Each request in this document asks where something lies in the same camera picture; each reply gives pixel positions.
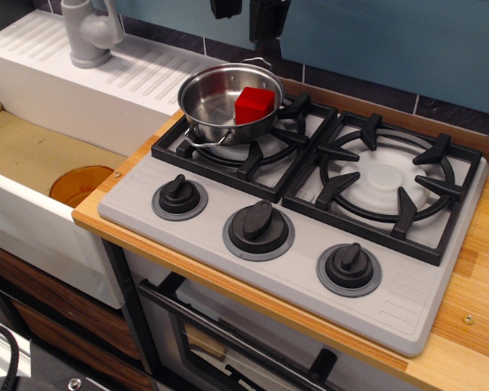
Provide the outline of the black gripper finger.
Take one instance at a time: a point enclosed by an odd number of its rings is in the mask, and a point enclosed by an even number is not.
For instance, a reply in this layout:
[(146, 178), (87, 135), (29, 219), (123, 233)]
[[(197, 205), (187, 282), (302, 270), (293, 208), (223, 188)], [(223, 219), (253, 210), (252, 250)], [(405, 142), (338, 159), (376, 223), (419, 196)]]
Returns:
[(252, 0), (249, 4), (249, 40), (253, 43), (278, 38), (289, 12), (289, 0)]
[(216, 20), (240, 14), (240, 0), (210, 0), (209, 4)]

